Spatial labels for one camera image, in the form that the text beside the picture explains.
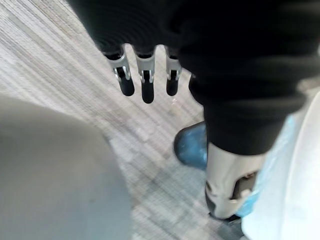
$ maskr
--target gray pants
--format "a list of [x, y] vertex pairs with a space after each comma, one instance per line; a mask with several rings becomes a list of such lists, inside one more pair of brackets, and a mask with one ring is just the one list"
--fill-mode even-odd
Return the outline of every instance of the gray pants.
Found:
[[111, 147], [72, 117], [0, 96], [0, 239], [128, 240]]

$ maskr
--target prosthetic arm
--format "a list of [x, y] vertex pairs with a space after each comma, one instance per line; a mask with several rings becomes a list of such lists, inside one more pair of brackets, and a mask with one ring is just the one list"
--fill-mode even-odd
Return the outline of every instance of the prosthetic arm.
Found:
[[122, 45], [133, 46], [142, 98], [154, 99], [154, 49], [166, 46], [167, 92], [181, 66], [203, 105], [208, 138], [206, 200], [228, 219], [251, 194], [265, 154], [288, 114], [300, 109], [303, 78], [319, 73], [318, 0], [69, 0], [110, 63], [124, 95], [134, 93]]

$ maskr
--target blue shoe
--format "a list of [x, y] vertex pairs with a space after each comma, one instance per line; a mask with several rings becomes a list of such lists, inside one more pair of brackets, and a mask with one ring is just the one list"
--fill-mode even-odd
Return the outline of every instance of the blue shoe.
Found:
[[186, 127], [175, 136], [174, 153], [184, 165], [205, 170], [207, 167], [207, 135], [205, 122]]

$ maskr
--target gray carpet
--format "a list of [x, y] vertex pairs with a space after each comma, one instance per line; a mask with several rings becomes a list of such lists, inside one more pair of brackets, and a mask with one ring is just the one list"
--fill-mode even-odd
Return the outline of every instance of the gray carpet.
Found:
[[127, 46], [135, 95], [122, 95], [104, 56], [63, 0], [0, 0], [0, 93], [75, 116], [110, 140], [132, 196], [134, 240], [238, 240], [237, 227], [208, 217], [205, 174], [182, 166], [172, 142], [202, 120], [183, 72], [166, 94], [165, 54], [156, 51], [155, 100], [143, 103]]

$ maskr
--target black sweater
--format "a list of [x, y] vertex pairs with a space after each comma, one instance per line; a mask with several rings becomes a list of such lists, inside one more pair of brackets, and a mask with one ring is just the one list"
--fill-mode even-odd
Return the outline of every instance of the black sweater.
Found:
[[319, 0], [69, 0], [104, 51], [123, 43], [178, 49], [204, 107], [208, 140], [232, 153], [268, 151], [320, 72]]

